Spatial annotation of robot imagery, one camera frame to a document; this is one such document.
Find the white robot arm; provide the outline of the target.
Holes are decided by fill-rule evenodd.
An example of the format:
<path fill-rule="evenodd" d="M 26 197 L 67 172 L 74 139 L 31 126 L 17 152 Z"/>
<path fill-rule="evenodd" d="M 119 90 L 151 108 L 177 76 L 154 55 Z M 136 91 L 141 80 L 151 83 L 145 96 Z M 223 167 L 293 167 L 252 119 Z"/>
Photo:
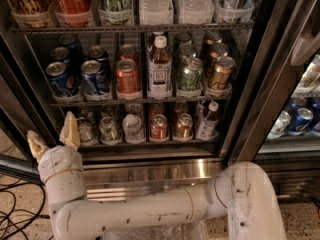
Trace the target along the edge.
<path fill-rule="evenodd" d="M 123 202 L 87 199 L 80 136 L 69 112 L 63 143 L 54 148 L 34 131 L 27 133 L 48 194 L 56 240 L 94 240 L 108 231 L 168 224 L 196 224 L 228 217 L 229 240 L 287 240 L 273 185 L 258 165 L 233 164 L 204 184 Z"/>

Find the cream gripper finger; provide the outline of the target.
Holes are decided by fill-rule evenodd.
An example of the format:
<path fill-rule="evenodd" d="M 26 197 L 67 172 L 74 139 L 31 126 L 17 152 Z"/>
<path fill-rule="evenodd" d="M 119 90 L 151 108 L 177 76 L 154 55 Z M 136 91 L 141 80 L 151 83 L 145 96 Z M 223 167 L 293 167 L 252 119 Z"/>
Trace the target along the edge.
<path fill-rule="evenodd" d="M 77 120 L 74 114 L 70 111 L 66 114 L 64 125 L 59 135 L 59 140 L 74 150 L 77 150 L 80 146 L 80 135 Z"/>
<path fill-rule="evenodd" d="M 30 147 L 32 156 L 40 162 L 43 155 L 49 150 L 45 141 L 34 131 L 29 130 L 27 132 L 27 141 Z"/>

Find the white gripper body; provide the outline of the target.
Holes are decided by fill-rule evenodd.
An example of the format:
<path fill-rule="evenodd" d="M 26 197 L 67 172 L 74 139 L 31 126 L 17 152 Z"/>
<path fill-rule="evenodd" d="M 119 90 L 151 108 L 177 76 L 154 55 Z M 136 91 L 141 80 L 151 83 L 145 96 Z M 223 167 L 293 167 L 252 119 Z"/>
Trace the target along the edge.
<path fill-rule="evenodd" d="M 50 205 L 86 198 L 82 156 L 71 147 L 56 146 L 46 151 L 38 171 Z"/>

